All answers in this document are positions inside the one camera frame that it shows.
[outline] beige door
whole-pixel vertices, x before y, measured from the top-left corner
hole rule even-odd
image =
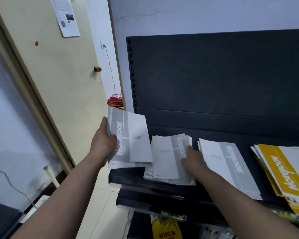
[[[107,104],[84,0],[71,0],[80,37],[63,38],[50,0],[0,0],[0,23],[75,164]]]

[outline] tiled floor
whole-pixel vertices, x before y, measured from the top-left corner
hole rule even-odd
[[[120,189],[109,186],[108,174],[109,169],[105,165],[98,175],[76,239],[127,238],[128,217],[131,219],[132,213],[128,215],[128,210],[117,208],[116,198]]]

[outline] brass door knob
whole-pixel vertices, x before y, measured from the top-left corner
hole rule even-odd
[[[102,71],[102,69],[101,69],[101,67],[94,67],[94,72],[101,72]]]

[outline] white pipe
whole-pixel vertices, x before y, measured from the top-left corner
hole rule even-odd
[[[54,174],[52,173],[51,169],[49,169],[49,166],[44,166],[44,171],[47,173],[47,175],[50,177],[50,179],[52,180],[53,184],[56,186],[56,187],[59,187],[60,184],[59,182],[56,180]]]

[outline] snack bag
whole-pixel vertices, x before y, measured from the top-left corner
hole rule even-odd
[[[154,239],[183,239],[177,221],[162,216],[150,216]]]

